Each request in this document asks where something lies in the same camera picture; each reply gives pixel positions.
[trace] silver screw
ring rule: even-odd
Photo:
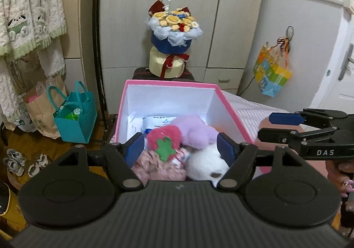
[[[237,181],[234,179],[223,179],[220,181],[220,185],[224,188],[234,188],[237,186]]]
[[[125,179],[123,181],[123,185],[125,188],[137,188],[140,185],[140,181],[137,179]]]

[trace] shoe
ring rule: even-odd
[[[2,162],[8,168],[8,171],[14,173],[16,176],[23,175],[24,169],[17,161],[7,157],[4,158]]]
[[[8,149],[6,151],[6,154],[9,158],[12,158],[13,160],[17,161],[22,167],[27,161],[27,158],[21,152],[18,152],[17,150],[12,148]]]
[[[45,168],[47,167],[47,165],[51,163],[51,160],[49,159],[49,157],[46,154],[41,153],[40,156],[38,157],[36,164],[40,167],[40,168]]]
[[[40,171],[41,171],[41,169],[38,166],[38,164],[34,163],[34,164],[29,166],[27,174],[28,174],[29,177],[32,178],[32,177],[35,177]]]

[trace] purple plush toy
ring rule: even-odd
[[[182,144],[195,149],[204,149],[215,143],[219,134],[215,128],[207,126],[197,114],[177,117],[170,124],[181,131]]]

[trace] yellow and blue bag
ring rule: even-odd
[[[263,46],[253,68],[255,79],[265,95],[275,97],[292,73],[289,70],[289,39],[281,37],[273,47]]]
[[[83,93],[79,93],[79,85],[83,88]],[[54,103],[51,90],[56,90],[64,99],[60,107],[57,107]],[[88,92],[83,83],[78,81],[76,82],[75,92],[71,92],[67,98],[55,86],[49,86],[47,88],[47,95],[56,110],[53,113],[53,117],[63,141],[89,143],[97,118],[97,109],[94,103],[93,93]],[[80,109],[77,119],[69,118],[68,115],[77,108]]]

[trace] teal gift bag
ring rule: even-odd
[[[79,85],[84,92],[79,93]],[[56,90],[64,99],[60,107],[57,107],[52,100],[51,90]],[[81,81],[76,82],[76,91],[71,92],[66,98],[62,92],[55,86],[49,86],[47,89],[49,101],[55,108],[53,113],[55,124],[63,141],[75,143],[89,143],[97,118],[97,109],[93,99],[93,93],[87,92]],[[76,108],[80,109],[78,119],[66,118]]]

